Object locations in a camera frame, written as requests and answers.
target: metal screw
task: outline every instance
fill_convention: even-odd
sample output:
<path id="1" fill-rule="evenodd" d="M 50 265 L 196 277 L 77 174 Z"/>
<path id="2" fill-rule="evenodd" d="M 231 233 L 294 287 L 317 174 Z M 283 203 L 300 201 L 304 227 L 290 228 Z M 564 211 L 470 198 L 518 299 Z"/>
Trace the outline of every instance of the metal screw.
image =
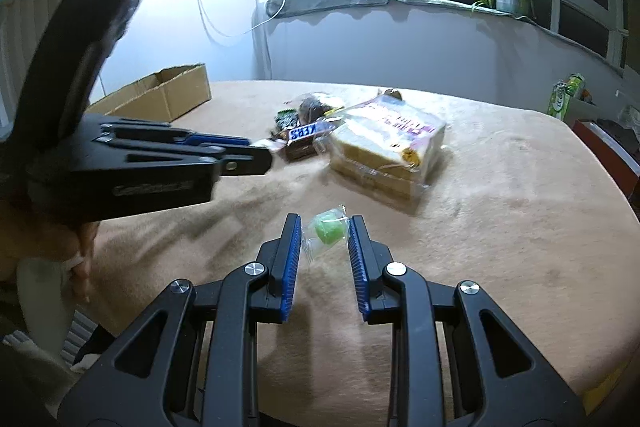
<path id="1" fill-rule="evenodd" d="M 386 271 L 391 275 L 404 275 L 406 273 L 406 266 L 402 263 L 389 263 L 386 265 Z"/>
<path id="2" fill-rule="evenodd" d="M 185 293 L 191 288 L 191 283 L 187 279 L 176 279 L 169 285 L 169 288 L 173 293 Z"/>
<path id="3" fill-rule="evenodd" d="M 463 281 L 460 283 L 460 289 L 467 295 L 475 295 L 480 291 L 480 286 L 477 282 Z"/>
<path id="4" fill-rule="evenodd" d="M 247 275 L 260 275 L 262 272 L 264 272 L 264 266 L 260 263 L 249 263 L 244 267 L 244 273 Z"/>

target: snack package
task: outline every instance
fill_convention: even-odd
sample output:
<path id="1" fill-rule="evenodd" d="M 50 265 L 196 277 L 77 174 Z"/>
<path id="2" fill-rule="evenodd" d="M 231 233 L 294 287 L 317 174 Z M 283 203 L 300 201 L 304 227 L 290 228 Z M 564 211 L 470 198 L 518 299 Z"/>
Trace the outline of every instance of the snack package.
<path id="1" fill-rule="evenodd" d="M 333 169 L 365 186 L 419 198 L 437 162 L 446 123 L 386 94 L 323 119 L 316 149 Z"/>
<path id="2" fill-rule="evenodd" d="M 320 126 L 318 118 L 343 108 L 341 98 L 324 92 L 304 94 L 294 100 L 296 108 L 284 109 L 276 116 L 272 138 L 284 140 L 284 155 L 288 161 L 298 160 L 316 154 L 314 136 Z"/>
<path id="3" fill-rule="evenodd" d="M 315 256 L 349 238 L 349 219 L 341 204 L 314 216 L 302 231 L 302 249 L 309 263 Z"/>
<path id="4" fill-rule="evenodd" d="M 580 73 L 570 74 L 568 79 L 556 82 L 551 91 L 546 113 L 558 120 L 564 120 L 572 98 L 578 100 L 583 100 L 585 97 L 591 98 L 591 93 L 586 90 L 585 85 L 586 81 Z"/>

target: packaged bread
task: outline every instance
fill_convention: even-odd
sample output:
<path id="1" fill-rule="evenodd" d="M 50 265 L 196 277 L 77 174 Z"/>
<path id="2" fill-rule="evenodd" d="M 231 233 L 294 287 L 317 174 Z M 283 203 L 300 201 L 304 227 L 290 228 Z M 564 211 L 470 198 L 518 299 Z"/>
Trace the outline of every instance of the packaged bread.
<path id="1" fill-rule="evenodd" d="M 424 191 L 444 139 L 440 118 L 382 94 L 332 114 L 329 121 L 321 148 L 333 169 L 404 198 Z"/>

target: beige tablecloth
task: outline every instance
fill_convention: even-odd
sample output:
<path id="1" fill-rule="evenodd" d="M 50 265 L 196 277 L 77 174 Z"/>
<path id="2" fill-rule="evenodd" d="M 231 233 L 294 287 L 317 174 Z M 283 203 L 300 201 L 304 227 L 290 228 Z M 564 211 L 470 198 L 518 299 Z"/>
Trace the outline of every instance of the beige tablecloth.
<path id="1" fill-rule="evenodd" d="M 259 139 L 277 110 L 310 90 L 347 102 L 374 87 L 222 82 L 175 124 Z M 101 225 L 92 317 L 121 331 L 166 284 L 221 279 L 280 235 L 341 203 L 372 239 L 428 280 L 479 282 L 578 393 L 640 340 L 640 225 L 591 152 L 558 120 L 426 92 L 404 99 L 449 122 L 445 167 L 415 215 L 369 197 L 326 160 L 223 178 L 211 203 Z M 301 427 L 384 425 L 390 328 L 362 322 L 346 249 L 301 259 L 283 326 L 261 326 L 260 409 Z"/>

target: white cable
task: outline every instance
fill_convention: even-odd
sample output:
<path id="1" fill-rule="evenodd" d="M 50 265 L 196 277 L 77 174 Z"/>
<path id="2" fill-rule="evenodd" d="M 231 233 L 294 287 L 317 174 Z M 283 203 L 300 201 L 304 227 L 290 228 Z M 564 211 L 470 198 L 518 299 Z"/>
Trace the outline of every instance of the white cable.
<path id="1" fill-rule="evenodd" d="M 255 25 L 255 26 L 252 26 L 252 28 L 250 28 L 247 31 L 242 32 L 242 33 L 240 33 L 238 35 L 227 35 L 225 32 L 220 31 L 218 28 L 216 28 L 216 25 L 213 22 L 211 22 L 211 19 L 209 18 L 209 15 L 207 14 L 207 11 L 205 10 L 204 3 L 202 2 L 202 0 L 197 0 L 197 1 L 198 1 L 198 10 L 200 11 L 200 14 L 204 16 L 204 18 L 207 20 L 207 22 L 209 23 L 211 28 L 213 28 L 213 30 L 216 33 L 218 33 L 219 35 L 222 35 L 223 37 L 226 37 L 226 38 L 235 38 L 235 37 L 241 37 L 243 35 L 246 35 L 247 33 L 250 33 L 252 31 L 254 31 L 256 28 L 262 26 L 263 24 L 266 24 L 267 22 L 273 21 L 280 14 L 280 12 L 283 10 L 284 5 L 285 5 L 287 0 L 282 0 L 282 5 L 280 6 L 280 9 L 276 13 L 274 13 L 273 16 L 269 17 L 267 20 L 262 21 L 261 23 Z"/>
<path id="2" fill-rule="evenodd" d="M 102 81 L 100 73 L 98 73 L 98 80 L 100 80 L 100 87 L 102 87 L 102 97 L 104 98 L 105 96 L 107 96 L 107 90 L 104 89 L 104 82 Z"/>

